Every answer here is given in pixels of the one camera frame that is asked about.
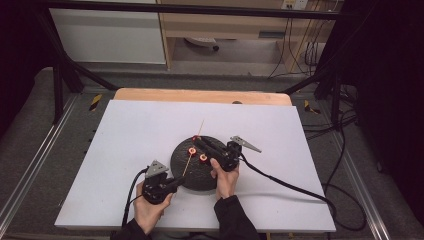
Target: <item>wooden desk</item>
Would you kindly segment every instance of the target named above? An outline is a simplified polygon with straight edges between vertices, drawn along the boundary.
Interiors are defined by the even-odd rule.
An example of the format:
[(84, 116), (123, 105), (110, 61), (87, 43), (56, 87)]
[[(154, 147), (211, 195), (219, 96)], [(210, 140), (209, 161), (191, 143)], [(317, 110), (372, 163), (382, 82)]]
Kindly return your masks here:
[[(233, 101), (249, 104), (223, 104)], [(202, 134), (220, 141), (240, 135), (262, 150), (243, 150), (251, 164), (323, 196), (298, 113), (290, 105), (287, 95), (274, 93), (118, 90), (55, 225), (118, 229), (137, 172), (154, 159), (170, 166), (175, 147), (196, 134), (203, 120)], [(335, 231), (324, 202), (282, 187), (242, 165), (236, 194), (259, 232)], [(215, 202), (214, 191), (193, 192), (180, 187), (156, 230), (217, 231)]]
[[(182, 4), (182, 5), (207, 5), (225, 7), (246, 7), (246, 8), (269, 8), (281, 9), (282, 0), (156, 0), (159, 4)], [(319, 11), (333, 9), (335, 2), (309, 0), (305, 10)], [(172, 57), (175, 45), (175, 38), (221, 38), (221, 39), (261, 39), (267, 41), (277, 41), (280, 51), (282, 51), (282, 39), (259, 38), (261, 31), (284, 32), (287, 19), (265, 18), (265, 17), (243, 17), (243, 16), (214, 16), (214, 15), (194, 15), (194, 14), (173, 14), (161, 13), (160, 22), (162, 29), (162, 40), (165, 49), (165, 58), (168, 68), (172, 66)], [(325, 43), (331, 33), (334, 21), (326, 22), (310, 19), (293, 19), (290, 37), (290, 48), (296, 60), (299, 60), (303, 52), (305, 43), (319, 42)], [(288, 39), (285, 41), (285, 53), (283, 62), (288, 72), (297, 72), (297, 65), (288, 50)]]

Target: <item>floor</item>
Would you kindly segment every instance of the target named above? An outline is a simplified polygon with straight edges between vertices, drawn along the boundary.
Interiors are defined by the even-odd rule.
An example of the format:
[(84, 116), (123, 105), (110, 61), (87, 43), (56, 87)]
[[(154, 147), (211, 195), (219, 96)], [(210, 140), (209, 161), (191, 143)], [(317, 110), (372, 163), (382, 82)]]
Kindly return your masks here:
[[(164, 69), (163, 66), (130, 66), (132, 71), (128, 70), (128, 66), (114, 66), (108, 68), (108, 71), (104, 71), (105, 68), (100, 65), (91, 67), (94, 71), (96, 68), (102, 70), (98, 74), (108, 81), (125, 87), (275, 92), (307, 77), (307, 74), (295, 74), (268, 78), (279, 61), (279, 52), (273, 42), (218, 40), (218, 43), (220, 50), (213, 52), (180, 39), (176, 45), (174, 65), (170, 70)], [(306, 71), (307, 66), (302, 62), (299, 64)], [(283, 65), (278, 65), (274, 72), (285, 73)], [(35, 168), (38, 170), (35, 171), (34, 178), (28, 180), (32, 187), (23, 194), (19, 208), (15, 212), (12, 211), (14, 218), (6, 224), (7, 231), (3, 239), (107, 239), (108, 232), (104, 231), (73, 232), (54, 227), (55, 217), (60, 211), (60, 202), (66, 198), (84, 159), (84, 151), (89, 148), (89, 139), (95, 134), (93, 130), (101, 120), (107, 100), (113, 97), (113, 92), (99, 88), (90, 80), (84, 79), (84, 82), (87, 88), (83, 94), (67, 95), (77, 99), (75, 106), (59, 137), (54, 139), (52, 148), (44, 156), (43, 165)], [(325, 124), (327, 121), (322, 107), (328, 105), (328, 102), (315, 101), (312, 94), (315, 87), (315, 84), (311, 84), (291, 96), (305, 128), (312, 124)], [(9, 197), (22, 180), (21, 176), (28, 166), (31, 166), (34, 155), (51, 130), (54, 98), (50, 89), (51, 72), (47, 70), (39, 74), (26, 105), (0, 140), (0, 206), (7, 206)], [(103, 100), (95, 112), (89, 112), (88, 107), (98, 93), (103, 93)], [(305, 100), (310, 102), (312, 109), (321, 110), (322, 113), (305, 111)], [(332, 134), (308, 141), (318, 175), (323, 182), (327, 180), (340, 154), (337, 147), (339, 135)], [(346, 155), (354, 159), (390, 238), (376, 237), (372, 233), (371, 225), (359, 232), (347, 231), (337, 226), (337, 232), (332, 234), (332, 238), (424, 239), (423, 227), (415, 220), (390, 176), (378, 173), (372, 151), (361, 133), (360, 126), (351, 124), (346, 128), (346, 144)], [(346, 166), (340, 166), (334, 183), (355, 195)], [(339, 221), (350, 226), (360, 224), (361, 213), (354, 203), (337, 192), (329, 192), (328, 197), (340, 204), (338, 206), (342, 210)], [(188, 239), (186, 233), (155, 233), (154, 239), (172, 237)], [(274, 240), (325, 239), (326, 235), (295, 233), (292, 236), (289, 233), (275, 233), (271, 237)], [(191, 239), (209, 238), (199, 235)]]

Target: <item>black metal frame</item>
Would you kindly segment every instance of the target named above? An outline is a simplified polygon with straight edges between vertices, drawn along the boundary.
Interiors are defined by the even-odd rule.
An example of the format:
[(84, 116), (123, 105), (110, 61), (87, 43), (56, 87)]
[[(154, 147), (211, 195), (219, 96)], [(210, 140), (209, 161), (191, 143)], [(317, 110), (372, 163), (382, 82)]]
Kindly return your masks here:
[[(118, 2), (94, 2), (94, 1), (71, 1), (71, 0), (35, 0), (31, 2), (30, 13), (34, 14), (35, 20), (43, 29), (44, 34), (50, 40), (53, 55), (57, 65), (54, 66), (55, 74), (55, 122), (58, 121), (63, 112), (63, 99), (60, 81), (63, 79), (72, 92), (81, 92), (83, 84), (76, 72), (79, 72), (93, 81), (101, 84), (109, 90), (117, 90), (119, 87), (108, 83), (89, 70), (74, 62), (65, 52), (61, 44), (59, 35), (51, 23), (47, 21), (47, 10), (56, 9), (76, 9), (76, 10), (97, 10), (97, 11), (121, 11), (121, 12), (152, 12), (152, 13), (180, 13), (180, 14), (201, 14), (201, 15), (228, 15), (228, 16), (250, 16), (250, 17), (272, 17), (272, 18), (296, 18), (296, 19), (320, 19), (320, 20), (340, 20), (357, 22), (360, 16), (350, 13), (340, 12), (313, 12), (297, 10), (276, 10), (262, 8), (240, 8), (240, 7), (218, 7), (218, 6), (197, 6), (197, 5), (170, 5), (170, 4), (146, 4), (146, 3), (118, 3)], [(322, 74), (317, 72), (314, 76), (305, 81), (282, 91), (281, 93), (292, 94), (306, 85), (319, 81)]]

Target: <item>gray floor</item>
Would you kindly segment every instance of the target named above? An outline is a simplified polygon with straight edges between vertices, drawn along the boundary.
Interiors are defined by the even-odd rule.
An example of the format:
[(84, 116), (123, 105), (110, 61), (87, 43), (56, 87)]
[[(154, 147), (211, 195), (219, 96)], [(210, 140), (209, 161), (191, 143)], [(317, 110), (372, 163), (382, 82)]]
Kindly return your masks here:
[[(254, 44), (251, 42), (242, 43), (240, 50), (234, 47), (234, 40), (227, 40), (228, 45), (221, 46), (220, 51), (212, 58), (208, 57), (209, 49), (186, 45), (184, 41), (177, 43), (176, 61), (180, 61), (180, 68), (175, 65), (175, 74), (169, 71), (147, 71), (147, 74), (102, 72), (100, 76), (110, 82), (124, 87), (144, 87), (144, 88), (182, 88), (182, 89), (208, 89), (208, 90), (239, 90), (239, 91), (264, 91), (275, 92), (285, 89), (288, 86), (300, 81), (304, 76), (294, 76), (287, 78), (280, 77), (267, 80), (269, 71), (259, 71), (252, 74), (257, 69), (255, 59), (247, 58), (251, 55), (243, 55), (246, 49), (252, 49), (256, 54), (262, 56), (261, 61), (270, 60), (266, 63), (275, 67), (278, 61), (278, 53), (267, 52), (267, 44)], [(246, 48), (249, 44), (255, 47)], [(228, 63), (219, 64), (222, 59), (229, 59)], [(198, 68), (205, 68), (210, 71), (206, 74), (189, 74), (196, 61)], [(238, 69), (239, 72), (228, 72), (228, 65), (238, 66), (247, 64), (251, 70)], [(94, 136), (93, 130), (97, 128), (102, 114), (106, 108), (108, 99), (113, 97), (113, 92), (105, 92), (102, 100), (95, 112), (88, 111), (96, 91), (99, 89), (91, 81), (85, 81), (87, 91), (78, 96), (76, 106), (63, 128), (59, 138), (53, 146), (49, 156), (46, 158), (37, 178), (22, 202), (19, 210), (11, 222), (6, 238), (12, 239), (13, 235), (20, 234), (20, 237), (27, 239), (59, 239), (60, 236), (67, 236), (63, 239), (93, 239), (94, 236), (107, 238), (108, 231), (68, 231), (54, 227), (54, 221), (60, 211), (59, 203), (66, 198), (67, 192), (72, 185), (73, 179), (84, 159), (84, 151), (89, 148), (89, 139)], [(315, 84), (302, 89), (300, 93), (292, 96), (294, 105), (298, 107), (299, 116), (303, 124), (324, 124), (325, 118), (322, 114), (315, 114), (304, 111), (304, 100), (310, 100), (311, 106), (319, 107), (315, 102), (312, 92)], [(47, 135), (51, 121), (53, 119), (53, 95), (52, 95), (51, 72), (41, 72), (36, 81), (36, 86), (31, 93), (26, 105), (16, 117), (14, 123), (0, 141), (0, 206), (4, 206), (12, 194), (20, 177), (24, 174), (27, 166), (32, 160), (44, 137)], [(318, 175), (321, 181), (326, 181), (334, 164), (338, 158), (338, 151), (334, 139), (330, 134), (310, 140), (309, 147)], [(366, 186), (374, 199), (379, 213), (388, 229), (392, 239), (424, 239), (424, 229), (416, 221), (411, 210), (405, 204), (401, 194), (396, 188), (392, 178), (385, 174), (378, 173), (372, 151), (369, 149), (361, 128), (350, 125), (346, 128), (346, 143), (352, 158), (355, 161)], [(334, 184), (342, 187), (347, 192), (354, 194), (354, 190), (343, 166), (337, 171), (333, 181)], [(344, 196), (334, 191), (329, 191), (328, 197), (333, 200), (338, 208), (338, 220), (352, 226), (360, 224), (360, 212), (354, 204)], [(171, 236), (183, 236), (184, 233), (167, 233)], [(296, 239), (325, 239), (323, 234), (302, 234), (296, 233)], [(337, 232), (332, 234), (333, 239), (374, 239), (369, 227), (359, 232), (351, 232), (337, 226)], [(163, 233), (155, 233), (154, 239), (170, 239)], [(272, 239), (289, 239), (288, 233), (272, 234)]]

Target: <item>white table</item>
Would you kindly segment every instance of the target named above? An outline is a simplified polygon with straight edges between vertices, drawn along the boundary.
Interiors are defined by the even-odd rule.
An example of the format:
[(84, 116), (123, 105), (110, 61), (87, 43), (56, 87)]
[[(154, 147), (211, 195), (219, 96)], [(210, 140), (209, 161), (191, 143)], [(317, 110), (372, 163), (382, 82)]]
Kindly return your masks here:
[[(169, 166), (175, 147), (197, 134), (226, 143), (239, 135), (262, 150), (243, 149), (263, 172), (323, 196), (292, 106), (112, 100), (55, 225), (68, 229), (118, 229), (129, 187), (157, 159)], [(328, 206), (272, 182), (241, 163), (236, 194), (260, 232), (332, 232)], [(216, 231), (213, 192), (180, 187), (158, 230)], [(130, 209), (128, 219), (132, 219)]]

